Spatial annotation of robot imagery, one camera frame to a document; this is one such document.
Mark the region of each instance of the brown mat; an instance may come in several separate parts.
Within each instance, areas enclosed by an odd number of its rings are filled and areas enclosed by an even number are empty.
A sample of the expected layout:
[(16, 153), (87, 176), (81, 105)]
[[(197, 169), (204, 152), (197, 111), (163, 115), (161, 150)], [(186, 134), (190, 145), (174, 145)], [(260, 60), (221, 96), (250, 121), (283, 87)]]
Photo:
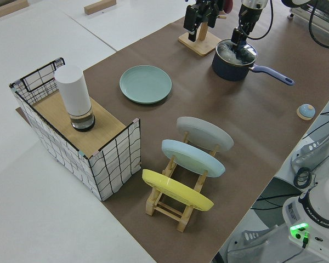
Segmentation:
[[(209, 29), (221, 39), (230, 38), (237, 25), (240, 1), (235, 4), (227, 20)], [(271, 32), (249, 43), (259, 52), (256, 63), (293, 78), (293, 87), (261, 73), (250, 72), (239, 82), (219, 78), (211, 68), (213, 53), (201, 57), (178, 42), (185, 32), (183, 19), (85, 70), (92, 98), (123, 123), (141, 119), (143, 168), (165, 168), (168, 159), (161, 142), (181, 140), (175, 127), (180, 116), (209, 121), (235, 142), (229, 152), (216, 155), (225, 174), (208, 178), (202, 189), (215, 205), (208, 212), (194, 211), (184, 233), (160, 213), (145, 214), (151, 188), (141, 172), (103, 202), (157, 262), (210, 262), (310, 126), (296, 115), (296, 108), (310, 103), (318, 114), (329, 101), (329, 50), (311, 40), (305, 23), (289, 21), (287, 15), (288, 8), (275, 3)], [(252, 35), (262, 35), (268, 25), (266, 8)], [(141, 105), (122, 94), (120, 77), (136, 65), (157, 66), (169, 74), (173, 86), (165, 100)], [(193, 186), (197, 176), (178, 167), (173, 178)]]

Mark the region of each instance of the yellow plate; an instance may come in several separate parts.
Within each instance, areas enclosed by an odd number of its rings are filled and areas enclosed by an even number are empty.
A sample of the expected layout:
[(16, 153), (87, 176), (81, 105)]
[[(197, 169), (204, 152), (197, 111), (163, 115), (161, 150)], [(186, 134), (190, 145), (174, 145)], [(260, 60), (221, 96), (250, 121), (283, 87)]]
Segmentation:
[(183, 204), (192, 205), (197, 210), (208, 211), (213, 207), (213, 202), (207, 197), (162, 174), (144, 169), (143, 180), (148, 185), (155, 187), (165, 195), (172, 197)]

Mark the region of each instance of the wooden stand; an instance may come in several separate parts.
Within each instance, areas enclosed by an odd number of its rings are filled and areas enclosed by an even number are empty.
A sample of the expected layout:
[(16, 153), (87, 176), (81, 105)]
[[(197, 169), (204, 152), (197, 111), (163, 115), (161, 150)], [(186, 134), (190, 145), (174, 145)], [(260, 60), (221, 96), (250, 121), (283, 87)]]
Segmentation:
[(87, 15), (94, 14), (95, 12), (98, 12), (100, 10), (106, 9), (108, 7), (111, 7), (116, 4), (116, 0), (101, 0), (96, 3), (87, 5), (84, 7), (84, 12)]
[(11, 14), (28, 6), (29, 4), (27, 0), (16, 0), (12, 3), (8, 3), (0, 7), (0, 17)]
[[(188, 137), (188, 132), (185, 133), (184, 136), (184, 143), (188, 143), (189, 141), (187, 140)], [(215, 156), (216, 152), (218, 150), (218, 146), (211, 151), (209, 154), (211, 156)], [(171, 160), (169, 161), (169, 163), (167, 164), (166, 168), (162, 171), (162, 174), (167, 176), (167, 177), (171, 177), (177, 164), (174, 162), (174, 156), (171, 158)], [(204, 174), (200, 175), (197, 179), (197, 182), (195, 184), (194, 190), (196, 192), (201, 192), (203, 183), (205, 182), (205, 179), (207, 177), (207, 171), (204, 172)], [(165, 203), (161, 202), (161, 197), (162, 197), (162, 192), (160, 192), (159, 190), (157, 190), (155, 187), (152, 188), (151, 194), (148, 197), (147, 201), (146, 201), (146, 213), (148, 215), (153, 215), (154, 211), (157, 210), (159, 212), (161, 212), (162, 214), (165, 214), (167, 216), (169, 216), (170, 218), (178, 221), (178, 225), (177, 225), (177, 230), (180, 232), (184, 232), (184, 229), (186, 227), (186, 225), (189, 222), (189, 219), (191, 217), (191, 213), (193, 211), (193, 206), (191, 205), (186, 205), (185, 209), (183, 212), (180, 212), (168, 205), (166, 205)]]
[(206, 56), (215, 49), (217, 44), (221, 41), (220, 38), (208, 32), (207, 23), (202, 23), (198, 28), (199, 33), (196, 41), (193, 42), (188, 39), (189, 33), (185, 33), (178, 38), (178, 41), (188, 48), (196, 52), (200, 56)]
[(87, 132), (80, 132), (72, 127), (70, 117), (58, 91), (33, 105), (49, 123), (88, 158), (126, 127), (96, 101), (90, 100), (95, 116), (95, 126)]

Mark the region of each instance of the saucepan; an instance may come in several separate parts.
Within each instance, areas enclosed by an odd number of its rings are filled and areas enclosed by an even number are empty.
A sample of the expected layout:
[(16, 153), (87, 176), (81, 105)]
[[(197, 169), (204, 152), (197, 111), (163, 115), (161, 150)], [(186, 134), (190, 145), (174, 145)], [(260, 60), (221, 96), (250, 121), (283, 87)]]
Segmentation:
[(246, 44), (238, 50), (233, 50), (230, 39), (220, 41), (215, 48), (212, 62), (213, 71), (221, 78), (229, 81), (239, 81), (246, 77), (249, 71), (266, 73), (287, 85), (295, 82), (283, 74), (265, 66), (258, 66), (254, 62), (257, 52), (253, 46)]

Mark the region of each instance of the glass base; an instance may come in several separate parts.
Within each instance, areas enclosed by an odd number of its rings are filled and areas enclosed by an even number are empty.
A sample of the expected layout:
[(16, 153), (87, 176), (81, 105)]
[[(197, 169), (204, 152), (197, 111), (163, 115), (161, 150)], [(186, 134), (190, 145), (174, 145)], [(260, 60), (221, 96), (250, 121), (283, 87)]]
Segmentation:
[(95, 117), (91, 109), (86, 114), (81, 116), (70, 115), (70, 119), (73, 128), (79, 132), (87, 132), (95, 125)]

